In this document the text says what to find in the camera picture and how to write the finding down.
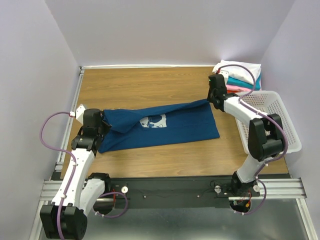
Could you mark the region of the dark blue t shirt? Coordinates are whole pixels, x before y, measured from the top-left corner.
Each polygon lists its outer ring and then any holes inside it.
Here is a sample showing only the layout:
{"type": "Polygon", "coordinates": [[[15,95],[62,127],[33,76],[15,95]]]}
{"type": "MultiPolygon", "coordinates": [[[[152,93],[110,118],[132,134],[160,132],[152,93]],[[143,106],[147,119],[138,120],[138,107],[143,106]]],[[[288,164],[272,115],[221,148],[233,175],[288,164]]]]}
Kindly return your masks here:
{"type": "Polygon", "coordinates": [[[106,109],[111,126],[99,153],[219,138],[210,103],[201,99],[143,109],[106,109]]]}

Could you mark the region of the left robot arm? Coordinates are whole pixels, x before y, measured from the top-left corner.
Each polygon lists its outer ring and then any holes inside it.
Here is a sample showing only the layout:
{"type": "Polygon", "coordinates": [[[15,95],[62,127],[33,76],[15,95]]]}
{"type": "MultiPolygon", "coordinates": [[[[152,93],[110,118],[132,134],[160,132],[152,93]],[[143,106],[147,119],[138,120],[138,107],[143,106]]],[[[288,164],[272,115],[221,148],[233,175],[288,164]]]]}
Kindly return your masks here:
{"type": "Polygon", "coordinates": [[[49,239],[81,240],[88,225],[88,212],[98,197],[110,194],[110,177],[95,173],[85,185],[89,168],[111,126],[104,121],[104,112],[97,108],[86,109],[80,105],[68,116],[82,124],[71,141],[70,161],[63,181],[51,200],[40,210],[40,219],[49,239]]]}

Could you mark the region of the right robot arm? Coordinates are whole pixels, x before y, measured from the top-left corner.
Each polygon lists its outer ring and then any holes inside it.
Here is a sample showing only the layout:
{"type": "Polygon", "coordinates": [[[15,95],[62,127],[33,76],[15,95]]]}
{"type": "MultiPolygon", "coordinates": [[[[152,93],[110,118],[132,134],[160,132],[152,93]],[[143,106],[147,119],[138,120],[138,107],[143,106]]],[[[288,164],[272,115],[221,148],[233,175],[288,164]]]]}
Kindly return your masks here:
{"type": "Polygon", "coordinates": [[[281,158],[280,154],[288,149],[282,119],[278,114],[267,114],[245,103],[243,97],[227,93],[225,78],[222,74],[208,77],[207,100],[214,108],[232,115],[248,127],[247,147],[249,154],[242,166],[233,173],[230,191],[241,196],[256,181],[263,167],[270,160],[281,158]]]}

